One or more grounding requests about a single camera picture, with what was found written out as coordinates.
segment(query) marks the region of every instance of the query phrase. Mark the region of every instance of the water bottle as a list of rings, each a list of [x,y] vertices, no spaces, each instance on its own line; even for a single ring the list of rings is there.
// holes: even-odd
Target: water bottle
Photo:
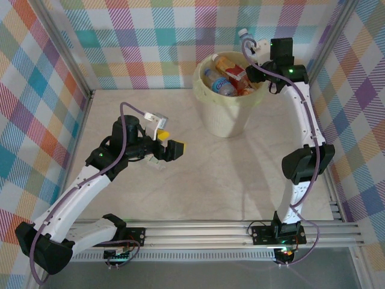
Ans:
[[[237,96],[235,87],[218,72],[206,68],[205,76],[208,82],[208,86],[213,92],[224,96]]]

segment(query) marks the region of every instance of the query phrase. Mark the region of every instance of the bottle cap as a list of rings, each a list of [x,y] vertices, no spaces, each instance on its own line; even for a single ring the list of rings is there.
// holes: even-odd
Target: bottle cap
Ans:
[[[248,33],[247,29],[243,28],[243,29],[238,31],[238,36],[242,37],[242,35],[247,34],[247,33]]]
[[[211,57],[211,60],[212,60],[212,61],[215,61],[215,59],[216,59],[218,56],[219,56],[218,54],[213,54],[212,57]]]

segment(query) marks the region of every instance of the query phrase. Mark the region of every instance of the metal frame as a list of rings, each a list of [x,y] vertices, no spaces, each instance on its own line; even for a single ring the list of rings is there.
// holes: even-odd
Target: metal frame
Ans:
[[[356,9],[358,3],[359,0],[345,0],[345,3],[341,8],[341,12],[337,17],[336,23],[333,25],[322,48],[319,50],[320,52],[317,59],[315,60],[311,70],[309,71],[310,83],[313,83],[313,81],[316,79],[317,75],[321,71],[322,67],[326,62],[327,57],[333,50],[335,44],[338,41],[339,36],[345,28],[346,23],[349,21],[350,16]]]
[[[72,229],[95,222],[81,220],[75,222]],[[145,227],[146,242],[143,249],[271,249],[274,246],[254,246],[246,229],[251,220],[245,221],[129,221],[129,227]],[[315,222],[321,230],[319,247],[351,247],[363,244],[363,239],[356,223],[341,220]],[[303,223],[307,244],[311,247],[316,238],[316,229]]]
[[[340,15],[331,29],[330,35],[322,46],[321,52],[309,72],[311,81],[316,78],[324,65],[358,1],[359,0],[345,1]],[[42,0],[30,0],[30,4],[43,23],[52,42],[58,49],[58,52],[62,55],[64,61],[68,65],[80,89],[90,98],[87,103],[80,134],[73,150],[72,155],[75,155],[92,105],[92,92],[45,5],[42,3]],[[70,171],[72,167],[72,160],[70,160],[69,163],[70,167],[68,171]],[[339,209],[341,202],[336,194],[336,188],[333,184],[329,170],[325,171],[324,178],[328,185],[330,206],[334,220],[315,222],[321,229],[321,238],[318,247],[349,247],[362,287],[375,288],[371,281],[372,278],[370,270],[368,269],[369,267],[365,252],[362,251],[362,248],[360,247],[363,244],[363,238],[359,227],[356,223],[347,223],[344,221],[346,220],[346,216],[343,211]],[[73,224],[72,229],[94,221],[95,220],[79,220]],[[141,248],[141,255],[138,255],[137,261],[178,261],[180,258],[185,261],[196,261],[197,258],[199,261],[222,261],[224,259],[232,261],[250,259],[254,261],[265,261],[266,259],[273,259],[271,258],[271,248],[253,245],[251,237],[246,233],[247,226],[250,222],[251,220],[129,221],[128,224],[130,227],[137,226],[147,228],[146,243]],[[315,228],[307,223],[303,223],[303,225],[306,232],[307,244],[300,245],[300,247],[308,248],[315,241],[316,231]],[[91,248],[90,250],[84,251],[84,253],[74,256],[72,261],[101,261],[101,252],[103,250],[104,248],[102,247]],[[169,255],[171,254],[171,250],[172,253],[179,253],[180,255]],[[36,284],[31,279],[31,274],[29,272],[27,273],[25,284],[27,288],[37,288]]]
[[[73,75],[73,78],[79,85],[79,88],[84,95],[86,95],[88,98],[91,98],[92,89],[87,84],[83,73],[80,71],[78,64],[72,57],[68,46],[62,38],[59,29],[56,27],[55,22],[52,20],[51,15],[47,11],[46,6],[42,0],[29,0],[29,4],[32,6],[37,17],[42,22],[45,30],[47,31],[49,38],[52,40],[52,43],[55,45],[64,62],[67,64],[71,74]]]

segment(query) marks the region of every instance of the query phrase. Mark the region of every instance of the yellow object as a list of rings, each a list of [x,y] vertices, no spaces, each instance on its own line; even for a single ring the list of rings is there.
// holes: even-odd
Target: yellow object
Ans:
[[[158,129],[158,139],[161,141],[166,140],[170,136],[168,131],[164,131],[163,129]]]

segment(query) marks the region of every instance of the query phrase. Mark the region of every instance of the wire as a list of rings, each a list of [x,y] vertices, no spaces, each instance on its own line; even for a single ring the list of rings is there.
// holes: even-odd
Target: wire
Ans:
[[[311,221],[308,221],[308,220],[305,220],[300,214],[299,212],[296,210],[296,207],[298,207],[299,205],[301,205],[306,197],[309,195],[312,187],[313,187],[313,184],[315,183],[315,180],[318,176],[318,171],[319,171],[319,162],[321,160],[321,153],[319,151],[319,147],[318,147],[318,140],[317,140],[317,136],[316,136],[316,131],[315,131],[315,124],[313,122],[313,118],[312,118],[312,114],[310,112],[310,108],[309,108],[309,105],[307,104],[307,101],[306,101],[306,98],[304,97],[304,95],[302,94],[302,91],[298,88],[297,85],[295,85],[294,82],[292,82],[289,78],[286,78],[282,75],[279,75],[279,74],[276,74],[274,72],[270,72],[266,69],[263,69],[261,67],[259,67],[258,65],[256,65],[253,60],[247,55],[246,53],[246,47],[245,47],[245,43],[246,41],[251,41],[254,43],[254,45],[256,45],[256,41],[252,38],[246,38],[243,40],[242,42],[242,53],[244,55],[244,57],[246,58],[246,60],[254,67],[256,68],[257,70],[267,74],[267,75],[270,75],[270,76],[273,76],[273,77],[276,77],[276,78],[279,78],[283,81],[285,81],[286,83],[290,84],[291,86],[293,86],[294,90],[298,93],[298,95],[300,96],[301,98],[301,101],[304,105],[304,108],[306,110],[306,114],[307,114],[307,118],[309,120],[309,124],[310,124],[310,129],[311,129],[311,132],[312,132],[312,139],[314,141],[314,145],[315,145],[315,152],[316,152],[316,161],[315,161],[315,168],[314,168],[314,172],[313,172],[313,175],[312,175],[312,179],[310,180],[310,184],[305,192],[305,194],[303,195],[303,197],[297,202],[295,203],[294,205],[290,204],[290,208],[293,210],[293,212],[298,216],[298,218],[300,218],[302,221],[304,222],[307,222],[309,224],[311,224],[312,226],[314,226],[317,230],[317,237],[316,237],[316,240],[313,244],[313,246],[310,248],[309,251],[306,252],[305,255],[303,255],[300,259],[296,260],[296,261],[293,261],[291,262],[290,264],[297,264],[298,262],[302,261],[303,259],[305,259],[307,256],[309,256],[309,254],[314,250],[315,246],[318,244],[318,240],[319,240],[319,227],[311,222]]]
[[[249,236],[251,236],[251,237],[253,236],[253,234],[250,234],[250,227],[252,226],[253,223],[261,223],[261,224],[263,224],[264,226],[267,226],[266,224],[263,223],[263,221],[252,221],[252,222],[249,224],[249,226],[247,227],[247,230],[246,230],[247,235],[249,235]]]
[[[140,244],[138,241],[135,241],[135,240],[119,240],[119,241],[107,241],[107,242],[103,242],[101,244],[119,244],[119,243],[131,243],[131,244],[135,244],[137,245],[137,250],[136,252],[130,257],[128,258],[126,261],[124,261],[123,263],[121,264],[116,264],[115,265],[115,268],[116,269],[120,269],[122,268],[123,266],[127,265],[129,261],[131,261],[132,259],[134,259],[138,253],[139,253],[139,250],[140,250]],[[112,259],[112,257],[108,257],[107,258],[107,265],[108,265],[108,268],[111,269],[113,268],[113,266],[111,265],[111,263],[109,262],[110,260]]]
[[[287,264],[287,265],[294,265],[294,264],[297,264],[299,262],[301,262],[303,259],[305,259],[307,256],[310,255],[311,252],[313,252],[313,250],[315,249],[315,246],[317,246],[318,244],[318,241],[319,241],[319,226],[316,224],[316,223],[313,223],[312,221],[308,221],[308,220],[305,220],[301,214],[292,206],[290,206],[293,210],[293,212],[298,216],[298,218],[300,218],[302,221],[306,222],[306,223],[309,223],[311,224],[312,226],[314,226],[314,228],[317,230],[317,237],[315,238],[315,241],[314,241],[314,244],[313,246],[309,249],[309,251],[306,252],[305,255],[303,255],[300,259],[298,260],[295,260],[293,262],[291,262],[290,264]]]
[[[123,107],[124,106],[128,106],[129,108],[133,109],[134,111],[136,111],[137,113],[141,114],[142,116],[144,116],[144,112],[140,111],[139,109],[135,108],[133,105],[127,103],[127,102],[122,102],[120,104],[120,117],[122,119],[122,131],[123,131],[123,145],[122,145],[122,149],[119,153],[119,156],[116,158],[116,160],[110,164],[108,167],[104,168],[103,170],[101,170],[100,172],[96,173],[95,175],[89,177],[88,179],[80,182],[76,187],[73,187],[71,190],[68,191],[68,193],[66,193],[59,201],[58,203],[56,204],[56,206],[53,207],[53,209],[51,209],[50,213],[48,214],[47,218],[45,218],[43,224],[41,225],[41,227],[37,230],[37,233],[32,241],[32,245],[31,245],[31,250],[29,252],[29,266],[31,268],[31,272],[32,272],[32,276],[33,278],[35,279],[36,283],[38,283],[39,285],[44,285],[45,282],[47,281],[49,275],[47,275],[46,279],[44,280],[41,280],[36,272],[36,268],[35,268],[35,264],[34,264],[34,254],[35,254],[35,249],[36,249],[36,243],[37,243],[37,240],[39,239],[39,236],[42,234],[44,228],[46,227],[46,224],[48,224],[50,222],[50,219],[53,218],[54,214],[56,213],[56,211],[59,209],[59,207],[72,195],[74,194],[74,192],[76,190],[79,190],[83,185],[85,185],[86,183],[96,179],[98,176],[101,176],[103,175],[105,172],[107,172],[108,170],[112,169],[114,166],[116,166],[120,159],[122,158],[122,156],[125,154],[125,150],[126,150],[126,145],[127,145],[127,130],[125,129],[126,128],[126,121],[125,121],[125,114],[124,114],[124,111],[123,111]]]

